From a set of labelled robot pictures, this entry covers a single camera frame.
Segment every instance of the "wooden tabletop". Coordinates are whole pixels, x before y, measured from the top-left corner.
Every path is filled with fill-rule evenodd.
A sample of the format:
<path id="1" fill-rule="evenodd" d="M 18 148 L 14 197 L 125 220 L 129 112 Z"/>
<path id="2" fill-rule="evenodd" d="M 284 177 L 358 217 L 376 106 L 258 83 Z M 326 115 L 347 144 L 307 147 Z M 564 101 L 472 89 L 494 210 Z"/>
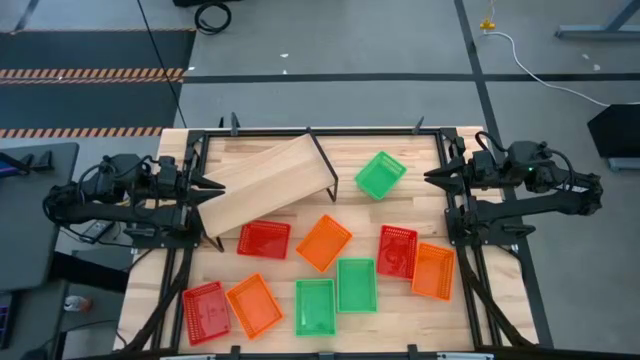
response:
<path id="1" fill-rule="evenodd" d="M 460 127 L 468 149 L 479 150 L 473 135 L 479 127 Z M 184 157 L 186 129 L 167 129 L 162 133 L 158 156 L 169 155 L 180 163 Z M 222 169 L 292 139 L 291 137 L 215 138 L 209 145 L 206 173 Z M 353 233 L 353 239 L 341 256 L 377 257 L 380 227 L 393 225 L 418 231 L 419 242 L 449 247 L 443 211 L 447 207 L 444 191 L 424 182 L 423 173 L 439 167 L 438 151 L 431 136 L 319 136 L 340 182 L 338 200 L 332 203 L 325 191 L 308 196 L 261 217 L 263 220 L 291 225 L 286 260 L 261 259 L 238 255 L 236 247 L 240 228 L 221 235 L 226 252 L 203 242 L 193 255 L 189 287 L 221 281 L 225 290 L 250 274 L 263 275 L 279 302 L 285 319 L 258 339 L 247 339 L 242 326 L 231 314 L 231 334 L 191 347 L 183 325 L 180 351 L 228 353 L 232 345 L 243 352 L 401 352 L 407 344 L 417 344 L 420 351 L 472 350 L 471 333 L 457 263 L 450 302 L 413 294 L 409 281 L 378 276 L 378 312 L 374 314 L 337 315 L 335 337 L 299 338 L 294 335 L 295 280 L 334 278 L 335 264 L 319 273 L 302 259 L 295 247 L 324 214 L 328 214 Z M 360 191 L 355 175 L 379 151 L 384 150 L 407 167 L 407 173 L 382 201 L 375 201 Z M 501 201 L 497 190 L 478 191 L 479 197 Z M 536 342 L 529 302 L 516 259 L 495 247 L 484 247 L 491 290 L 496 303 L 520 330 Z M 120 333 L 130 340 L 142 327 L 158 301 L 166 250 L 156 249 L 140 261 L 129 277 Z M 181 261 L 178 252 L 176 270 Z M 485 312 L 476 301 L 483 339 L 489 343 Z M 165 317 L 162 346 L 169 345 L 174 304 Z"/>

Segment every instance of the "orange plastic basket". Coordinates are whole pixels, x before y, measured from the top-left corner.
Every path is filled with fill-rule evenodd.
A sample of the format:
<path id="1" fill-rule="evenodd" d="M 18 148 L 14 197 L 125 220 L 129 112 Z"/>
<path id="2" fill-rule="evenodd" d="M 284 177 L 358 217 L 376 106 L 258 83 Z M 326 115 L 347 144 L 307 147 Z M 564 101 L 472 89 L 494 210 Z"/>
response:
<path id="1" fill-rule="evenodd" d="M 455 251 L 421 243 L 418 245 L 411 291 L 450 301 Z"/>
<path id="2" fill-rule="evenodd" d="M 255 339 L 284 319 L 280 305 L 258 273 L 227 291 L 226 295 L 249 340 Z"/>
<path id="3" fill-rule="evenodd" d="M 314 268 L 325 272 L 351 240 L 349 230 L 324 215 L 296 248 Z"/>

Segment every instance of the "black cable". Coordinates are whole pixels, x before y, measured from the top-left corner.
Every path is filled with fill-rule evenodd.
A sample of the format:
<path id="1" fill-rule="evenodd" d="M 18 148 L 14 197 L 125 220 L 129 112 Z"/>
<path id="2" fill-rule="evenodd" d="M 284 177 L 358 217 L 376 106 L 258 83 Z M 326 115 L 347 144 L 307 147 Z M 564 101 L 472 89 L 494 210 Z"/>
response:
<path id="1" fill-rule="evenodd" d="M 124 337 L 122 337 L 122 335 L 120 335 L 120 332 L 118 331 L 118 329 L 116 329 L 116 336 L 118 337 L 118 339 L 120 339 L 120 341 L 122 341 L 122 344 L 124 346 L 129 345 L 129 343 L 127 343 L 127 340 L 125 340 Z"/>
<path id="2" fill-rule="evenodd" d="M 75 241 L 77 241 L 77 242 L 79 242 L 79 243 L 81 243 L 81 244 L 89 244 L 89 245 L 93 245 L 93 244 L 95 243 L 95 242 L 90 242 L 90 241 L 82 240 L 82 238 L 80 238 L 80 237 L 75 237 L 75 236 L 73 236 L 73 235 L 69 234 L 69 233 L 65 230 L 65 228 L 63 228 L 63 227 L 61 227 L 61 228 L 60 228 L 60 231 L 61 231 L 63 234 L 65 234 L 65 235 L 67 235 L 68 237 L 70 237 L 72 240 L 75 240 Z"/>
<path id="3" fill-rule="evenodd" d="M 494 138 L 491 134 L 489 134 L 486 131 L 478 131 L 476 133 L 475 138 L 476 138 L 476 141 L 478 142 L 478 145 L 480 145 L 480 147 L 482 148 L 482 150 L 487 150 L 488 151 L 489 148 L 484 143 L 484 141 L 482 141 L 482 139 L 480 139 L 480 135 L 483 135 L 484 137 L 489 139 L 491 141 L 491 143 L 493 144 L 493 146 L 495 146 L 495 148 L 498 149 L 499 151 L 507 152 L 507 149 L 505 149 L 504 146 L 502 146 L 502 144 L 500 144 L 498 142 L 498 140 L 496 140 L 496 138 Z"/>
<path id="4" fill-rule="evenodd" d="M 217 7 L 227 14 L 227 20 L 225 20 L 222 26 L 220 27 L 211 26 L 209 25 L 209 23 L 207 23 L 206 20 L 201 19 L 202 13 L 204 13 L 204 11 L 210 7 Z M 224 31 L 224 29 L 228 28 L 229 24 L 231 24 L 231 9 L 229 9 L 227 5 L 221 2 L 212 1 L 200 6 L 198 10 L 196 10 L 196 15 L 194 17 L 194 20 L 195 20 L 196 28 L 198 29 L 198 31 L 200 31 L 205 35 L 215 35 Z"/>
<path id="5" fill-rule="evenodd" d="M 120 269 L 120 271 L 128 271 L 131 272 L 131 270 L 133 270 L 133 268 L 142 260 L 144 259 L 147 255 L 149 255 L 151 252 L 153 251 L 153 249 L 147 249 L 147 251 L 145 251 L 144 253 L 142 253 L 142 255 L 138 256 L 137 259 L 135 259 L 133 261 L 133 263 L 125 268 Z"/>
<path id="6" fill-rule="evenodd" d="M 184 128 L 188 128 L 187 122 L 184 120 L 184 115 L 182 114 L 182 108 L 180 107 L 180 100 L 178 99 L 178 94 L 176 94 L 176 90 L 173 88 L 171 84 L 171 79 L 169 79 L 169 75 L 167 74 L 167 67 L 164 66 L 164 61 L 162 61 L 162 56 L 160 56 L 160 51 L 158 50 L 158 45 L 156 44 L 156 40 L 153 38 L 153 34 L 151 33 L 151 28 L 149 27 L 149 22 L 147 21 L 147 15 L 144 13 L 144 9 L 142 8 L 142 4 L 140 0 L 136 0 L 138 2 L 138 7 L 140 8 L 140 14 L 142 14 L 142 20 L 144 20 L 144 25 L 147 27 L 147 34 L 149 34 L 149 38 L 151 39 L 151 44 L 153 44 L 153 49 L 156 52 L 156 56 L 158 57 L 158 61 L 160 62 L 160 66 L 162 67 L 162 72 L 164 73 L 164 77 L 167 79 L 167 84 L 171 89 L 171 94 L 173 94 L 173 100 L 176 102 L 176 107 L 178 108 L 178 113 L 180 114 L 180 120 L 182 120 L 182 125 Z"/>
<path id="7" fill-rule="evenodd" d="M 520 259 L 520 254 L 518 254 L 517 252 L 515 252 L 513 249 L 509 248 L 509 249 L 505 249 L 500 245 L 497 245 L 498 249 L 506 252 L 507 254 L 513 256 L 516 260 L 518 260 L 518 265 L 520 266 L 520 275 L 522 276 L 522 281 L 524 281 L 526 283 L 526 278 L 527 276 L 524 273 L 524 266 L 522 266 L 522 259 Z"/>
<path id="8" fill-rule="evenodd" d="M 93 165 L 91 167 L 89 167 L 87 170 L 85 170 L 82 175 L 80 175 L 80 180 L 78 180 L 78 184 L 76 185 L 76 197 L 78 198 L 78 201 L 82 200 L 82 203 L 84 203 L 84 198 L 82 196 L 80 196 L 81 192 L 82 192 L 82 182 L 84 181 L 84 178 L 89 175 L 89 173 L 91 173 L 93 170 L 97 169 L 100 167 L 100 164 L 97 165 Z"/>
<path id="9" fill-rule="evenodd" d="M 576 180 L 576 176 L 575 176 L 576 172 L 573 170 L 573 165 L 571 164 L 571 161 L 569 161 L 569 158 L 565 154 L 561 153 L 558 150 L 549 149 L 549 152 L 560 156 L 562 160 L 564 160 L 564 162 L 567 164 L 567 167 L 569 168 L 569 183 L 570 183 L 568 191 L 573 190 L 573 185 L 575 184 L 575 180 Z M 562 183 L 562 190 L 566 190 L 565 182 Z"/>

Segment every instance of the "cable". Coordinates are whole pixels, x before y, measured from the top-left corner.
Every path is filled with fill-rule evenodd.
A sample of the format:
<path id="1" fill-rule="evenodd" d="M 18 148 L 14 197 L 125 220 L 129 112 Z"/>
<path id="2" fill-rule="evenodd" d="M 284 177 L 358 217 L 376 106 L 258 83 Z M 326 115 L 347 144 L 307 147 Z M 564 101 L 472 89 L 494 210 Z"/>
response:
<path id="1" fill-rule="evenodd" d="M 118 339 L 120 339 L 120 341 L 122 341 L 122 344 L 124 346 L 129 345 L 129 343 L 127 343 L 127 340 L 125 340 L 122 335 L 120 335 L 120 332 L 118 331 L 118 329 L 116 329 L 116 336 L 118 337 Z"/>
<path id="2" fill-rule="evenodd" d="M 571 161 L 569 161 L 569 158 L 565 154 L 561 153 L 558 150 L 549 149 L 549 152 L 560 156 L 562 160 L 564 160 L 564 162 L 567 164 L 567 167 L 569 168 L 569 183 L 570 183 L 568 191 L 573 190 L 573 185 L 575 184 L 575 180 L 576 180 L 576 172 L 573 170 L 573 165 L 571 165 Z M 562 183 L 562 190 L 565 190 L 565 188 L 566 188 L 565 183 Z"/>
<path id="3" fill-rule="evenodd" d="M 65 230 L 65 228 L 63 228 L 63 227 L 61 227 L 61 228 L 60 228 L 60 231 L 61 231 L 62 233 L 64 233 L 65 235 L 67 235 L 68 237 L 70 237 L 72 240 L 75 240 L 75 241 L 77 241 L 77 242 L 79 242 L 79 243 L 81 243 L 81 244 L 89 244 L 89 245 L 93 245 L 93 244 L 94 244 L 93 242 L 85 241 L 85 240 L 82 240 L 82 239 L 81 239 L 81 238 L 79 238 L 79 237 L 75 237 L 75 236 L 73 236 L 73 235 L 69 234 L 69 233 Z"/>
<path id="4" fill-rule="evenodd" d="M 491 134 L 489 134 L 486 131 L 478 131 L 476 133 L 475 138 L 476 138 L 476 142 L 478 142 L 478 145 L 480 145 L 482 150 L 489 151 L 489 148 L 487 148 L 487 145 L 482 141 L 482 139 L 480 139 L 480 135 L 483 135 L 484 137 L 489 139 L 493 144 L 493 146 L 495 146 L 496 149 L 498 149 L 499 151 L 507 152 L 507 149 L 505 149 L 504 146 L 502 146 L 502 144 L 500 144 L 500 142 L 498 142 L 498 140 L 496 140 L 496 138 L 494 138 Z"/>
<path id="5" fill-rule="evenodd" d="M 137 259 L 135 259 L 133 261 L 133 263 L 125 268 L 120 269 L 120 271 L 128 271 L 131 272 L 131 270 L 133 270 L 133 268 L 142 260 L 144 259 L 147 255 L 149 255 L 151 252 L 153 251 L 153 249 L 148 249 L 147 251 L 145 251 L 144 253 L 142 253 L 142 255 L 138 256 Z"/>
<path id="6" fill-rule="evenodd" d="M 145 161 L 149 160 L 152 163 L 157 163 L 157 161 L 153 160 L 153 158 L 151 157 L 151 155 L 145 155 L 142 157 L 142 159 L 140 159 L 140 161 L 138 161 L 135 165 L 133 165 L 132 167 L 130 167 L 129 169 L 127 169 L 126 171 L 122 171 L 116 174 L 116 179 L 121 178 L 125 175 L 127 175 L 128 173 L 130 173 L 132 170 L 137 169 L 138 166 L 144 164 Z"/>
<path id="7" fill-rule="evenodd" d="M 164 74 L 165 79 L 167 80 L 167 84 L 171 89 L 171 94 L 173 94 L 173 100 L 176 102 L 176 107 L 178 108 L 178 113 L 180 114 L 180 120 L 182 120 L 182 125 L 184 128 L 188 128 L 187 122 L 184 120 L 184 115 L 182 114 L 182 108 L 180 107 L 180 100 L 178 99 L 178 94 L 176 94 L 176 90 L 173 88 L 171 84 L 171 79 L 169 79 L 169 75 L 167 75 L 167 67 L 164 66 L 164 61 L 162 61 L 162 56 L 160 56 L 160 51 L 158 50 L 158 45 L 156 44 L 156 40 L 153 38 L 153 34 L 151 33 L 151 28 L 149 27 L 149 22 L 147 21 L 147 15 L 144 13 L 144 9 L 142 8 L 142 4 L 140 0 L 136 0 L 138 2 L 138 7 L 140 8 L 140 14 L 142 15 L 142 20 L 144 20 L 144 25 L 147 28 L 147 34 L 149 34 L 149 38 L 151 39 L 151 44 L 153 45 L 153 49 L 156 52 L 156 56 L 158 57 L 158 62 L 160 62 L 160 66 L 162 67 L 162 73 Z"/>
<path id="8" fill-rule="evenodd" d="M 496 35 L 496 36 L 501 36 L 507 40 L 509 40 L 511 42 L 511 50 L 513 52 L 513 60 L 515 60 L 516 64 L 518 64 L 518 66 L 520 67 L 520 69 L 522 69 L 524 72 L 526 72 L 527 74 L 529 74 L 529 76 L 531 76 L 532 78 L 534 78 L 537 82 L 539 82 L 540 84 L 551 88 L 551 89 L 556 89 L 556 90 L 561 90 L 561 91 L 566 91 L 568 93 L 580 96 L 581 98 L 585 99 L 585 100 L 589 100 L 592 103 L 596 104 L 596 105 L 600 105 L 603 107 L 609 107 L 611 106 L 611 104 L 605 104 L 603 102 L 600 102 L 598 100 L 594 100 L 593 98 L 590 98 L 589 96 L 579 93 L 575 90 L 571 90 L 569 88 L 566 87 L 562 87 L 562 86 L 557 86 L 557 85 L 552 85 L 549 84 L 547 82 L 545 82 L 544 80 L 540 79 L 539 77 L 535 76 L 531 71 L 529 71 L 526 67 L 524 67 L 524 65 L 522 65 L 522 63 L 520 62 L 520 60 L 518 60 L 518 55 L 516 54 L 516 43 L 513 40 L 513 38 L 503 32 L 499 32 L 499 31 L 484 31 L 484 36 L 490 36 L 490 35 Z M 640 101 L 636 101 L 636 102 L 630 102 L 630 103 L 625 103 L 623 105 L 640 105 Z"/>
<path id="9" fill-rule="evenodd" d="M 209 25 L 209 23 L 206 22 L 206 20 L 200 19 L 200 17 L 202 16 L 202 13 L 210 7 L 217 7 L 227 14 L 227 20 L 225 20 L 222 26 L 220 27 L 211 26 Z M 205 35 L 215 35 L 222 32 L 224 29 L 228 28 L 229 24 L 231 24 L 231 9 L 229 9 L 227 5 L 221 2 L 215 2 L 215 1 L 209 2 L 200 6 L 198 10 L 196 10 L 196 15 L 194 20 L 196 22 L 196 28 L 198 29 L 198 31 L 200 31 Z"/>
<path id="10" fill-rule="evenodd" d="M 76 185 L 76 197 L 79 199 L 82 199 L 82 203 L 84 204 L 84 196 L 81 196 L 82 193 L 82 182 L 84 181 L 84 178 L 89 175 L 89 173 L 91 173 L 93 170 L 97 169 L 100 167 L 100 164 L 97 165 L 93 165 L 90 168 L 88 168 L 87 170 L 85 170 L 82 175 L 80 175 L 80 180 L 78 180 L 78 184 Z"/>

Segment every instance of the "hazard stripe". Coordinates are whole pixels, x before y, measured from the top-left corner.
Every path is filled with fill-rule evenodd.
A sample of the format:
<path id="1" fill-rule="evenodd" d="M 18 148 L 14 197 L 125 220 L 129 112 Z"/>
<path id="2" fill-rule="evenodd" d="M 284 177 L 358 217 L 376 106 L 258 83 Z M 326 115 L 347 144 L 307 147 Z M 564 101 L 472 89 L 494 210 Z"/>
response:
<path id="1" fill-rule="evenodd" d="M 184 83 L 183 78 L 171 78 L 169 79 L 174 83 Z M 166 82 L 165 78 L 138 78 L 138 79 L 115 79 L 115 78 L 105 78 L 105 79 L 69 79 L 69 78 L 58 78 L 58 79 L 43 79 L 43 80 L 9 80 L 9 79 L 0 79 L 0 85 L 29 85 L 29 84 L 126 84 L 126 83 L 153 83 L 153 82 Z"/>
<path id="2" fill-rule="evenodd" d="M 75 129 L 0 129 L 0 139 L 73 138 L 73 137 L 142 137 L 160 136 L 163 127 L 75 128 Z"/>
<path id="3" fill-rule="evenodd" d="M 169 68 L 170 78 L 182 78 L 184 69 Z M 0 69 L 0 81 L 32 80 L 32 79 L 149 79 L 165 78 L 162 69 L 128 68 L 128 69 Z"/>

